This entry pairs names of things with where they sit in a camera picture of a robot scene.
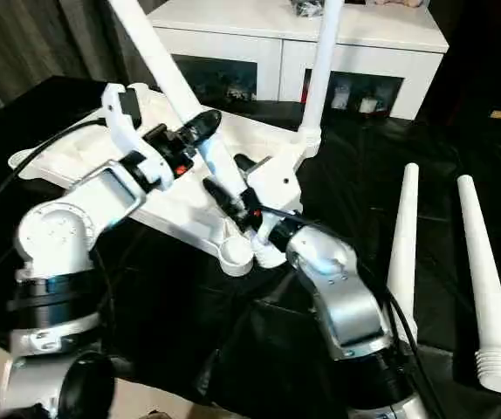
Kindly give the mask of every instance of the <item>gray curtain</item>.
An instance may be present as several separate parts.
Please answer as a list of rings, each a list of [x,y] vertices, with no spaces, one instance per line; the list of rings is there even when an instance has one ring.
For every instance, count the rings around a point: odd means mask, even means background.
[[[0,104],[53,75],[153,84],[105,0],[0,0]]]

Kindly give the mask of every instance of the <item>white tube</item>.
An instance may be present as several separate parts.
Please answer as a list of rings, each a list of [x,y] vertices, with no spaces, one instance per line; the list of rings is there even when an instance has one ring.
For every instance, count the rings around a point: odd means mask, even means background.
[[[299,132],[307,143],[307,157],[317,154],[320,146],[320,119],[324,110],[328,81],[332,68],[332,56],[338,29],[340,26],[340,13],[344,0],[326,0],[324,15],[320,26],[319,42],[312,68],[309,91],[306,98],[305,113],[299,127]]]
[[[144,10],[136,0],[108,0],[108,2],[181,122],[192,120],[203,111],[202,106],[161,43]],[[219,132],[205,141],[198,151],[208,165],[209,171],[230,194],[238,197],[246,189],[243,177],[223,145]]]
[[[400,205],[396,216],[392,254],[388,267],[388,289],[406,316],[409,329],[415,340],[417,340],[417,324],[414,320],[414,289],[418,179],[419,167],[415,163],[408,164],[404,170],[404,179],[401,184]],[[399,320],[396,321],[396,325],[400,339],[407,342],[408,336]]]
[[[457,182],[476,302],[477,377],[482,386],[501,393],[501,282],[474,181],[463,175]]]

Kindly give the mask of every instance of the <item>white plastic tray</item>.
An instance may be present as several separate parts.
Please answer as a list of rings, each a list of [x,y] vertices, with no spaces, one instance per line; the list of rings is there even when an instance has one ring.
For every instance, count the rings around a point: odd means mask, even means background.
[[[142,125],[138,129],[141,135],[159,123],[166,124],[171,130],[181,125],[163,94],[151,91],[143,84],[131,87],[136,89],[141,106]],[[231,113],[222,114],[220,129],[231,155],[243,153],[254,161],[261,161],[269,155],[282,153],[295,169],[304,160],[305,146],[297,133]],[[99,116],[98,111],[86,120]],[[27,149],[15,153],[9,159],[10,166],[15,168],[30,152],[31,149]],[[101,163],[121,157],[106,128],[87,127],[48,148],[20,177],[42,178],[69,188]],[[202,179],[208,175],[202,158],[196,156],[195,166],[187,174],[165,192],[152,191],[148,201],[131,217],[217,258],[220,245],[229,237],[239,236],[240,232],[203,188]]]

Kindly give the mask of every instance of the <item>white plastic cone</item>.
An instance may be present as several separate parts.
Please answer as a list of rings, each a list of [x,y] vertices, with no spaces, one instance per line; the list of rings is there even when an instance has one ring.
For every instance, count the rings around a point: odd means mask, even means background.
[[[419,167],[415,163],[408,164],[404,170],[404,179],[401,184],[400,205],[396,217],[390,266],[388,267],[388,289],[406,316],[409,329],[415,340],[417,340],[414,296],[418,179]],[[399,320],[396,321],[396,326],[400,339],[407,342],[408,336]]]
[[[501,393],[501,282],[474,181],[463,175],[457,182],[476,301],[477,378],[485,388]]]

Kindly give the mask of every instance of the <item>black fabric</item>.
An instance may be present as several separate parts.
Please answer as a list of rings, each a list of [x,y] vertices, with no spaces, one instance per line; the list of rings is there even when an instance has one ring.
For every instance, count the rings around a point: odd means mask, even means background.
[[[20,123],[36,112],[28,109],[54,99],[52,89],[73,98],[64,116],[47,107],[43,119]],[[46,138],[69,125],[75,106],[98,103],[98,89],[53,80],[3,111],[0,177],[12,152],[42,140],[41,131]],[[280,125],[298,125],[300,106],[244,109],[269,122],[278,111]],[[338,113],[326,115],[324,128],[319,154],[298,172],[305,216],[349,237],[378,280],[386,277],[403,168],[420,165],[415,316],[422,358],[448,418],[501,419],[501,395],[478,385],[473,366],[477,328],[456,193],[456,177],[472,174],[501,275],[501,142],[476,129]],[[58,193],[46,182],[21,182],[9,192],[0,204],[0,254],[23,213]],[[328,359],[310,297],[288,266],[229,278],[214,258],[131,220],[98,247],[117,310],[108,347],[130,361],[123,376],[250,417],[345,417],[342,377]],[[10,324],[4,304],[20,265],[12,252],[0,264],[1,345]]]

